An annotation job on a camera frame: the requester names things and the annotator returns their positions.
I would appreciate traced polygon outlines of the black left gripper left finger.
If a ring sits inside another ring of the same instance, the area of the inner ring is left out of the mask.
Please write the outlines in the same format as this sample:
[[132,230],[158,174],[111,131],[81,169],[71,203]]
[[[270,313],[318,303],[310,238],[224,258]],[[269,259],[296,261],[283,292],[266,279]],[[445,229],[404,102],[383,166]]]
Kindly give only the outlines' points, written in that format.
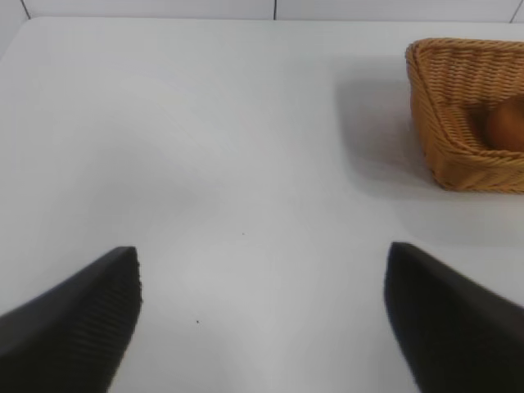
[[3,392],[107,392],[142,307],[138,253],[119,246],[1,317]]

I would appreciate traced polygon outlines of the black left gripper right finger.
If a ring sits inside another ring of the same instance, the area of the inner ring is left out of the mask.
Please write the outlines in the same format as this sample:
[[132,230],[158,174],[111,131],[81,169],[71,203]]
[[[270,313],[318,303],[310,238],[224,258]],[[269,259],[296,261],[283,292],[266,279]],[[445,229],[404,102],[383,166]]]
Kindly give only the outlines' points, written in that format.
[[523,308],[420,248],[391,244],[384,302],[421,392],[521,392]]

